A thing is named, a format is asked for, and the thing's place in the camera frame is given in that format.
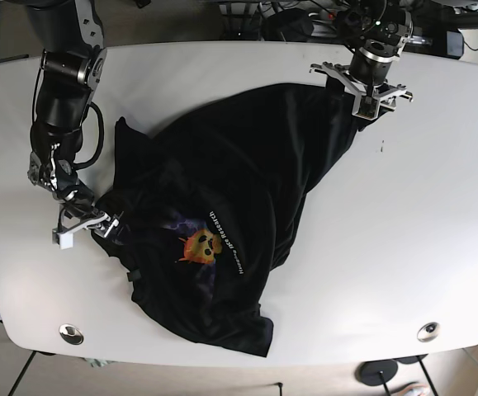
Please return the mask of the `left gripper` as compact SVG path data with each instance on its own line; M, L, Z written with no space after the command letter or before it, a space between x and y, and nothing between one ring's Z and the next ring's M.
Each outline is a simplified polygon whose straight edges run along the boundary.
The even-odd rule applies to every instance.
M354 95L375 97L379 101L388 101L396 108L398 98L409 103L414 100L412 92L402 84L396 86L387 82L387 74L394 62L400 60L402 49L399 47L348 47L353 55L348 65L312 64L311 72L322 73L336 78Z

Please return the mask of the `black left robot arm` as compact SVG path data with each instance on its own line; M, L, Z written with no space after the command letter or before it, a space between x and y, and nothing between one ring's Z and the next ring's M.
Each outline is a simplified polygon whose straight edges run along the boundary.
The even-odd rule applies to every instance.
M394 111L398 97L413 100L407 87L390 85L387 74L413 34L409 12L398 1L352 1L334 19L338 37L352 51L349 65L312 64L310 69L340 81L354 95L352 114L375 120Z

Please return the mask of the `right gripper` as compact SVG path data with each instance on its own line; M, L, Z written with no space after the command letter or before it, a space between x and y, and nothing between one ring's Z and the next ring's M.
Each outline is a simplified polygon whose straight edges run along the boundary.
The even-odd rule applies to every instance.
M73 247L73 234L84 229L97 229L102 238L116 236L120 227L123 212L112 217L99 210L89 196L80 196L78 193L69 193L60 201L59 219L52 230L52 243L61 250Z

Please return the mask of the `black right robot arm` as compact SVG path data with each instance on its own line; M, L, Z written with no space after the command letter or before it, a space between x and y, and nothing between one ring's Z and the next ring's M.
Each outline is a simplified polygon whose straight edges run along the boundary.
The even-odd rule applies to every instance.
M25 1L44 51L35 81L27 176L59 202L52 231L60 248L91 230L109 238L119 216L99 210L93 191L78 177L100 157L105 126L93 96L101 80L107 49L93 1Z

